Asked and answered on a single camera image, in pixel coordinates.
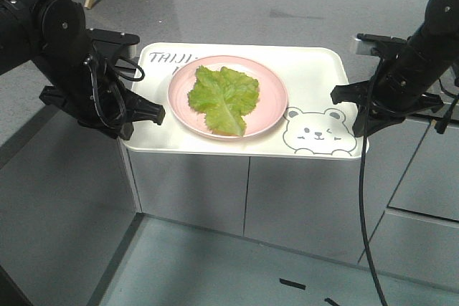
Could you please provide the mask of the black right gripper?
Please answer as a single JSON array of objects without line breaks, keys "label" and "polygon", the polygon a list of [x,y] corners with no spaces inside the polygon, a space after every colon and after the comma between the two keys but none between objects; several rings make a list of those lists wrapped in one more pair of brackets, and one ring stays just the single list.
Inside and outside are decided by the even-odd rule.
[{"label": "black right gripper", "polygon": [[[356,138],[370,136],[421,110],[438,111],[442,100],[427,90],[445,72],[444,39],[408,39],[397,55],[381,58],[374,81],[337,85],[332,103],[352,102],[358,113],[352,126]],[[364,106],[368,99],[369,109]]]}]

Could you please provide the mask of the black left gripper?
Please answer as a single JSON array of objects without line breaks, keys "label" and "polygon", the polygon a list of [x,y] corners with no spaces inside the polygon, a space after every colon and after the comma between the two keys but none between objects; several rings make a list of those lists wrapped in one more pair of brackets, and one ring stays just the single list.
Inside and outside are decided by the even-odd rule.
[{"label": "black left gripper", "polygon": [[64,57],[38,56],[38,68],[52,83],[39,99],[71,115],[84,127],[110,138],[129,139],[133,122],[150,120],[162,125],[162,105],[127,90],[108,69],[106,58],[94,47],[77,64]]}]

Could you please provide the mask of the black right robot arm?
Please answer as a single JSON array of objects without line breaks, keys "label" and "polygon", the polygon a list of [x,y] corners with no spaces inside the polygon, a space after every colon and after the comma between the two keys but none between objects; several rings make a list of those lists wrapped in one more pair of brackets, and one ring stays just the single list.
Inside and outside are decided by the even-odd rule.
[{"label": "black right robot arm", "polygon": [[429,0],[425,18],[408,39],[357,34],[357,53],[380,62],[368,81],[337,85],[334,104],[352,102],[355,137],[399,124],[409,115],[439,111],[444,103],[428,89],[458,60],[458,0]]}]

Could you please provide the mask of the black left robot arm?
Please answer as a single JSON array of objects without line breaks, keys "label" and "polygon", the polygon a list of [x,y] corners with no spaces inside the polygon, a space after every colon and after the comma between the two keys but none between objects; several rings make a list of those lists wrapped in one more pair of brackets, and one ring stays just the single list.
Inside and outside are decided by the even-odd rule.
[{"label": "black left robot arm", "polygon": [[1,73],[31,61],[50,81],[39,98],[86,128],[131,138],[135,122],[161,125],[165,110],[128,90],[145,72],[132,60],[139,36],[86,27],[73,0],[1,0]]}]

